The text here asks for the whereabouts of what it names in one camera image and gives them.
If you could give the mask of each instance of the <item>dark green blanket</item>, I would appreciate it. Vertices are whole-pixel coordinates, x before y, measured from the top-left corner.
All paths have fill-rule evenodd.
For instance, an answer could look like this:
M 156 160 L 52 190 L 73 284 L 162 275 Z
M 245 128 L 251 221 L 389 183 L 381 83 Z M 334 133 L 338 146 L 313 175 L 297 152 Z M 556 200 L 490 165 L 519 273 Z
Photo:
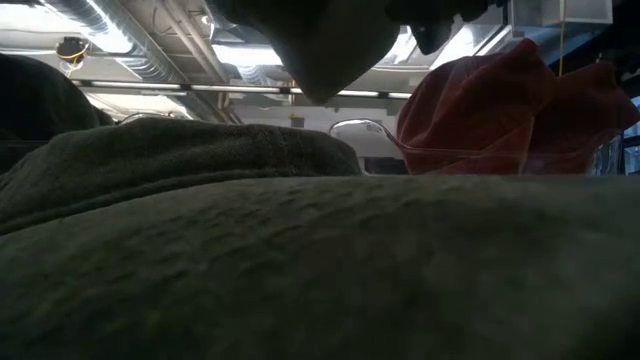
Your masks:
M 0 358 L 640 355 L 636 179 L 357 174 L 295 130 L 55 138 L 0 178 Z

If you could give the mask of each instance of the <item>clear plastic container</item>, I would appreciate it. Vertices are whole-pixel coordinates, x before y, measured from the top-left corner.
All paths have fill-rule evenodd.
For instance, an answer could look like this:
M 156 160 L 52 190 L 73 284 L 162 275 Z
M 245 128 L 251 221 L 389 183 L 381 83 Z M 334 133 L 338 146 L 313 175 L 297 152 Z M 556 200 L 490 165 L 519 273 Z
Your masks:
M 410 161 L 410 172 L 443 175 L 618 175 L 620 134 L 607 130 L 589 136 L 581 149 L 566 153 L 509 153 L 489 150 L 417 149 L 400 143 L 382 125 L 369 119 L 334 124 L 329 135 L 354 147 L 395 148 Z

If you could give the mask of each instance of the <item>fluorescent light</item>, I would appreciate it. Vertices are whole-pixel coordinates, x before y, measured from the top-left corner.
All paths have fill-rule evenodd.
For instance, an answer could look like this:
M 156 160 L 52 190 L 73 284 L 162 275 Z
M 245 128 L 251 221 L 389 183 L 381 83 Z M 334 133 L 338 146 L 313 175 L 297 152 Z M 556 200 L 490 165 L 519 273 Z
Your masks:
M 271 47 L 213 45 L 220 62 L 236 66 L 282 65 L 282 60 Z
M 377 91 L 358 91 L 358 90 L 342 90 L 338 93 L 338 96 L 345 97 L 378 97 Z
M 158 84 L 158 83 L 139 83 L 139 82 L 120 82 L 120 81 L 94 81 L 95 87 L 106 88 L 123 88 L 123 89 L 154 89 L 154 90 L 180 90 L 180 85 L 176 84 Z
M 241 94 L 279 94 L 280 88 L 262 86 L 232 86 L 232 85 L 193 85 L 196 91 L 225 91 Z
M 40 55 L 55 55 L 56 51 L 55 50 L 0 48 L 0 53 L 5 55 L 40 56 Z
M 458 60 L 462 57 L 472 56 L 474 50 L 473 32 L 468 25 L 465 25 L 449 40 L 447 45 L 445 45 L 440 56 L 438 56 L 436 61 L 431 65 L 431 70 L 435 70 L 448 62 Z
M 389 99 L 409 100 L 411 94 L 409 93 L 389 93 Z
M 186 91 L 141 90 L 140 95 L 187 96 Z

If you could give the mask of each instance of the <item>dark object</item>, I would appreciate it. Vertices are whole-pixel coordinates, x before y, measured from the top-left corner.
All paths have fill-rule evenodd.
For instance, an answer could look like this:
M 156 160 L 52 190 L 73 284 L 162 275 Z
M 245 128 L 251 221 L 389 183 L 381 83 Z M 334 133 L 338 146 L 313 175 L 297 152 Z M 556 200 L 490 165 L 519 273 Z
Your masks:
M 375 175 L 409 175 L 404 160 L 394 158 L 365 158 L 364 170 Z
M 640 136 L 632 136 L 630 138 L 626 138 L 623 141 L 624 148 L 630 148 L 635 146 L 640 146 Z
M 626 152 L 624 151 L 624 133 L 620 134 L 620 138 L 620 148 L 618 149 L 620 153 L 620 157 L 618 158 L 618 175 L 627 175 L 627 159 Z
M 331 1 L 206 0 L 206 3 L 212 8 L 213 13 L 224 14 L 228 21 L 235 24 L 252 26 L 254 23 L 268 23 L 281 17 L 281 20 L 286 21 L 287 25 L 297 27 L 300 32 L 307 33 L 317 29 L 318 23 Z
M 0 4 L 11 4 L 11 5 L 40 5 L 38 0 L 0 0 Z
M 40 61 L 0 54 L 0 174 L 58 134 L 112 125 L 73 83 Z
M 60 60 L 72 65 L 79 65 L 84 60 L 88 44 L 77 37 L 65 37 L 56 47 Z
M 469 22 L 479 18 L 489 6 L 500 7 L 506 2 L 507 0 L 394 0 L 386 11 L 392 21 L 409 25 L 420 51 L 431 54 L 451 36 L 451 25 L 457 14 L 465 22 Z

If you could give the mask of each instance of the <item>blue object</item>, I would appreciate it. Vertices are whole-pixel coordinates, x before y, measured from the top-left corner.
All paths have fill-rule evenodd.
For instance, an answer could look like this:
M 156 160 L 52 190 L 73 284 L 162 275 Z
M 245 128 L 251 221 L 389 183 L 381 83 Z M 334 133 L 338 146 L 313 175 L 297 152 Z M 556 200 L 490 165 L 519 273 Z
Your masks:
M 632 99 L 633 104 L 640 109 L 640 96 Z M 640 135 L 640 123 L 630 127 L 627 131 L 624 132 L 624 137 L 630 138 L 633 136 Z M 625 160 L 625 168 L 627 170 L 627 174 L 635 173 L 640 171 L 640 147 L 631 147 L 626 148 L 624 150 L 624 160 Z

